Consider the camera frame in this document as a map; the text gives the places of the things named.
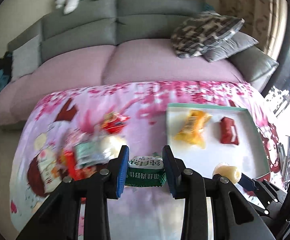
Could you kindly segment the white bun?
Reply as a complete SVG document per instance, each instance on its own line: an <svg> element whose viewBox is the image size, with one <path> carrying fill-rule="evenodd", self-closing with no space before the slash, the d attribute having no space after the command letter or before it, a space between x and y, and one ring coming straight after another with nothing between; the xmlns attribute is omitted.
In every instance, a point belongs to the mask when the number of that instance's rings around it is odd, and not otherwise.
<svg viewBox="0 0 290 240"><path fill-rule="evenodd" d="M108 159L117 158L121 147L127 145L127 141L118 135L106 135L100 140L99 149Z"/></svg>

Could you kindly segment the yellow jelly cup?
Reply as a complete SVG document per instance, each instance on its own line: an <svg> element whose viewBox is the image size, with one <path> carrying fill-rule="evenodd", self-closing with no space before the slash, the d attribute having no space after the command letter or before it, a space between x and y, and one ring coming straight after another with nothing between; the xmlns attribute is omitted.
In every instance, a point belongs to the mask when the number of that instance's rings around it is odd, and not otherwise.
<svg viewBox="0 0 290 240"><path fill-rule="evenodd" d="M236 166L231 166L226 163L218 164L212 173L213 175L219 174L228 178L233 184L237 184L242 177L241 171Z"/></svg>

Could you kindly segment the green white biscuit pack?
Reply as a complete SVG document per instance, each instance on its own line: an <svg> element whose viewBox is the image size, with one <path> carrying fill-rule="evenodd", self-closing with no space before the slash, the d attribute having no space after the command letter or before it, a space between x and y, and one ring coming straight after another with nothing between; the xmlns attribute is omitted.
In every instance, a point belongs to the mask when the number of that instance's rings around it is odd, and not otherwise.
<svg viewBox="0 0 290 240"><path fill-rule="evenodd" d="M125 186L161 187L166 179L161 156L134 157L128 161Z"/></svg>

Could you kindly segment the mint green wafer pack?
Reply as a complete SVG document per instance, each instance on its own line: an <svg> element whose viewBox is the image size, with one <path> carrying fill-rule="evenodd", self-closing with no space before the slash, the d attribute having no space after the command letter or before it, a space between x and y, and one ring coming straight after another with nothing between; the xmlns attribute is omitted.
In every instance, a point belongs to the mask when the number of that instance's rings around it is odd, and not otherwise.
<svg viewBox="0 0 290 240"><path fill-rule="evenodd" d="M106 164L110 160L100 151L97 141L81 142L74 146L74 155L80 168Z"/></svg>

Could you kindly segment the yellow cake clear pack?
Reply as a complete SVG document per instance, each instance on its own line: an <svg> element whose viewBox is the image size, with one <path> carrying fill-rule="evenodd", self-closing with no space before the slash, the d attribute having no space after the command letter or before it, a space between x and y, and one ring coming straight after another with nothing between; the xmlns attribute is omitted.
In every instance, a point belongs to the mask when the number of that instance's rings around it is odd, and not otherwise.
<svg viewBox="0 0 290 240"><path fill-rule="evenodd" d="M205 148L203 132L205 125L209 122L212 115L201 110L190 110L186 122L182 129L175 135L175 140L180 140L191 145L197 145Z"/></svg>

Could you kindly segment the red milk biscuit pack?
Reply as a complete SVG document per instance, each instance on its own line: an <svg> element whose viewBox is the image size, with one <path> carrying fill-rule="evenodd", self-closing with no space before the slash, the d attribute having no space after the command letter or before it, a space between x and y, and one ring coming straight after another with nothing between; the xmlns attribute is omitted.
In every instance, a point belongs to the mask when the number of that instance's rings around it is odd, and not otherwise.
<svg viewBox="0 0 290 240"><path fill-rule="evenodd" d="M220 131L222 144L239 145L237 128L233 119L224 116L220 121Z"/></svg>

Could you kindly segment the red gold coin snack bag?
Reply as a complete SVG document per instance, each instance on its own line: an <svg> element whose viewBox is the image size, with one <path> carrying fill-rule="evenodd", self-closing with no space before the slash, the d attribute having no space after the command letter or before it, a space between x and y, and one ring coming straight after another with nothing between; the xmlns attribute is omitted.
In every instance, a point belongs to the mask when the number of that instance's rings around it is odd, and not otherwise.
<svg viewBox="0 0 290 240"><path fill-rule="evenodd" d="M101 129L108 134L117 134L127 125L129 116L122 115L118 112L111 112L104 116L101 123Z"/></svg>

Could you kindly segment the silver folding device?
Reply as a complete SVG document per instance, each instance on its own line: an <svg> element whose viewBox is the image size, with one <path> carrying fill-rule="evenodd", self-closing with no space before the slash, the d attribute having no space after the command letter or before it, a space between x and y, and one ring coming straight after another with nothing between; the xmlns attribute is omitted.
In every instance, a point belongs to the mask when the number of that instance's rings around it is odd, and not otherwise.
<svg viewBox="0 0 290 240"><path fill-rule="evenodd" d="M284 145L280 142L277 144L277 153L278 153L278 158L280 162L280 169L283 170L285 150L284 150Z"/></svg>

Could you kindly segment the pink fruit snack pack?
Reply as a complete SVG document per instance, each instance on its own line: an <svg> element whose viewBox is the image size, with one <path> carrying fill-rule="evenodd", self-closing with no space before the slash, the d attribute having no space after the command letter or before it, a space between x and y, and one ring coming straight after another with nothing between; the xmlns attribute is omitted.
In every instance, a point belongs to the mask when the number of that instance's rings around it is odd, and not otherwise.
<svg viewBox="0 0 290 240"><path fill-rule="evenodd" d="M89 139L89 133L83 132L80 129L69 129L65 134L64 147L74 147L81 142Z"/></svg>

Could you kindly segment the pink cartoon print cloth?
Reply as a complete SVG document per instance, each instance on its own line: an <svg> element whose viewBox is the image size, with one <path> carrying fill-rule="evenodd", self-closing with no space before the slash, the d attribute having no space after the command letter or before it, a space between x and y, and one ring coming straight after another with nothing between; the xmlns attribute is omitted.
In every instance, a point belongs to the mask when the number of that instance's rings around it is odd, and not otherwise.
<svg viewBox="0 0 290 240"><path fill-rule="evenodd" d="M247 83L216 81L155 81L85 87L54 92L43 97L29 115L13 160L10 177L10 217L21 231L47 198L59 178L46 183L37 165L40 153L55 157L63 169L65 138L70 133L92 135L103 116L118 112L129 120L120 136L131 156L160 153L167 142L166 110L169 103L247 109L261 136L271 183L283 187L276 145L282 142L273 114L261 94Z"/></svg>

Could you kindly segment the white flower print pack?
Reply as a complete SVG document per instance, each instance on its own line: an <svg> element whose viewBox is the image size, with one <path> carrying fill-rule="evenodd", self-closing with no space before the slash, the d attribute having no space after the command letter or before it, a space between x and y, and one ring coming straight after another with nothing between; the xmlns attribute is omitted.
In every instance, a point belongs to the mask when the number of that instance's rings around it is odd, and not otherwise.
<svg viewBox="0 0 290 240"><path fill-rule="evenodd" d="M37 162L44 193L51 193L61 183L56 154L50 148L43 149L37 156Z"/></svg>

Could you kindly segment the pink sofa seat cover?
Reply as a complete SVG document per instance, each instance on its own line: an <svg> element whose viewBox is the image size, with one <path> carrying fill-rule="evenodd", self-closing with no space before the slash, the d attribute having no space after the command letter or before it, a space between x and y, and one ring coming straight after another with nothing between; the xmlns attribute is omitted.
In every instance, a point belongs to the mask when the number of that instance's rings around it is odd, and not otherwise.
<svg viewBox="0 0 290 240"><path fill-rule="evenodd" d="M78 49L47 60L0 92L0 126L25 121L38 101L61 90L144 81L243 82L228 60L181 59L167 39Z"/></svg>

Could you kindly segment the light grey cushion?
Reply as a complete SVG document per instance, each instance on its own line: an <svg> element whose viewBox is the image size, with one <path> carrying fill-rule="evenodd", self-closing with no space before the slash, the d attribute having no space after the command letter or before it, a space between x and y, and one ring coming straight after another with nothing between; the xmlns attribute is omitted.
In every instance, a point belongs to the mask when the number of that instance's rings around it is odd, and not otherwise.
<svg viewBox="0 0 290 240"><path fill-rule="evenodd" d="M13 51L12 82L32 74L40 66L40 44L41 38L37 35Z"/></svg>

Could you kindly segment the grey pillow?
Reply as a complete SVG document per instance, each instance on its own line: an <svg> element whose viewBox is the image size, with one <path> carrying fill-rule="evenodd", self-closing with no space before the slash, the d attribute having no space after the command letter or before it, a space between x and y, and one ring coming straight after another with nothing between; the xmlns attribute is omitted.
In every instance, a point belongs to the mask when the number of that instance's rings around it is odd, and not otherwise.
<svg viewBox="0 0 290 240"><path fill-rule="evenodd" d="M257 45L258 43L259 41L255 38L239 31L231 38L224 41L217 48L207 51L203 55L203 58L207 62L216 62L219 60L228 59L232 55L244 51L254 45Z"/></svg>

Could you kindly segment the grey-green sofa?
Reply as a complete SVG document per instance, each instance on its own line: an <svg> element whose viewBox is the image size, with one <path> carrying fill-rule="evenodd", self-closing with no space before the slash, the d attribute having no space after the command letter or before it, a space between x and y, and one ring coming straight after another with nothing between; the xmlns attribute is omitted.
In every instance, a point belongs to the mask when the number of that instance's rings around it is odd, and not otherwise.
<svg viewBox="0 0 290 240"><path fill-rule="evenodd" d="M170 41L182 22L207 10L205 0L83 0L68 15L60 9L45 15L10 41L7 49L13 52L40 35L41 66L58 55L88 47L142 39ZM224 60L236 67L243 82L259 91L278 66L255 45Z"/></svg>

